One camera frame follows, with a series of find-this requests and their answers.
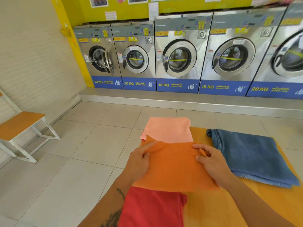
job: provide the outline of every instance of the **folded clothes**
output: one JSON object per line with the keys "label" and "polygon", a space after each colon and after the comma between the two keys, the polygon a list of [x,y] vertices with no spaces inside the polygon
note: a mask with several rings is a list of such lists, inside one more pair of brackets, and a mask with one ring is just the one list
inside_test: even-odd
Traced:
{"label": "folded clothes", "polygon": [[118,227],[184,227],[187,196],[132,186],[126,197]]}
{"label": "folded clothes", "polygon": [[[154,141],[147,136],[145,143]],[[202,164],[196,161],[204,150],[189,143],[165,143],[158,141],[149,148],[149,169],[134,186],[168,192],[195,192],[199,189],[219,189]]]}
{"label": "folded clothes", "polygon": [[192,142],[191,132],[189,130],[190,119],[188,118],[157,118],[150,117],[149,121],[140,136],[146,140],[149,135],[157,141],[166,143],[187,143]]}
{"label": "folded clothes", "polygon": [[221,129],[208,129],[206,134],[235,175],[273,186],[291,188],[291,185],[300,185],[273,138]]}

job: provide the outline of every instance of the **round glass door window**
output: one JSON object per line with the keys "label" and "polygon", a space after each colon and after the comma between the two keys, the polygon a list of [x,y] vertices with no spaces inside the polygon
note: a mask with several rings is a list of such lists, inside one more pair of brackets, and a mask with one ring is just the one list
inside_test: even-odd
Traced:
{"label": "round glass door window", "polygon": [[93,53],[93,59],[95,63],[100,67],[105,69],[105,53],[102,49],[96,49]]}
{"label": "round glass door window", "polygon": [[299,48],[299,38],[281,57],[281,64],[286,71],[303,70],[303,49]]}
{"label": "round glass door window", "polygon": [[169,56],[169,67],[174,72],[184,71],[191,59],[190,52],[186,48],[177,48]]}
{"label": "round glass door window", "polygon": [[140,69],[144,65],[144,57],[142,53],[137,50],[132,50],[127,54],[127,63],[131,68]]}
{"label": "round glass door window", "polygon": [[248,51],[245,46],[233,45],[221,54],[219,66],[226,72],[235,71],[244,65],[247,57]]}

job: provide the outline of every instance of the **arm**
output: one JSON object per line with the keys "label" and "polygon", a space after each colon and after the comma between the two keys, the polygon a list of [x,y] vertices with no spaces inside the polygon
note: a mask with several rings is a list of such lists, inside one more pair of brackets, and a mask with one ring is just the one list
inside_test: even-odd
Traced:
{"label": "arm", "polygon": [[96,204],[78,227],[117,227],[124,205],[125,196],[149,167],[149,153],[143,152],[154,145],[148,143],[131,152],[127,164],[103,198]]}
{"label": "arm", "polygon": [[221,151],[203,144],[194,144],[193,147],[210,153],[210,157],[197,156],[196,160],[204,165],[219,186],[229,192],[249,227],[295,227],[230,171]]}

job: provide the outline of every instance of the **tattooed arm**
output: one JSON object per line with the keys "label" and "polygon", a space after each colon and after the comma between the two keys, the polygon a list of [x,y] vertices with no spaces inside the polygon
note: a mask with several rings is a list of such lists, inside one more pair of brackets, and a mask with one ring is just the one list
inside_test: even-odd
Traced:
{"label": "tattooed arm", "polygon": [[149,153],[143,156],[143,152],[153,145],[154,142],[148,143],[131,152],[123,172],[78,227],[118,226],[129,188],[135,181],[144,176],[149,167]]}

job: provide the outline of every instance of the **closed washing machine door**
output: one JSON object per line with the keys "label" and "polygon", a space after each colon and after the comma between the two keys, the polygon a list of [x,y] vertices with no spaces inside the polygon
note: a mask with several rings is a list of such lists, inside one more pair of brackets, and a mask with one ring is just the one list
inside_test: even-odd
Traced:
{"label": "closed washing machine door", "polygon": [[233,38],[222,44],[214,54],[212,69],[221,76],[243,72],[255,57],[255,46],[246,38]]}
{"label": "closed washing machine door", "polygon": [[123,55],[126,57],[126,59],[123,59],[123,68],[127,68],[131,72],[144,72],[149,65],[149,57],[146,51],[138,45],[127,47]]}
{"label": "closed washing machine door", "polygon": [[165,72],[173,77],[186,75],[195,66],[197,60],[195,46],[183,39],[169,43],[162,55]]}
{"label": "closed washing machine door", "polygon": [[115,74],[114,66],[108,51],[101,46],[93,46],[89,50],[89,59],[92,65],[100,72]]}
{"label": "closed washing machine door", "polygon": [[272,68],[284,77],[303,75],[303,32],[287,39],[274,54]]}

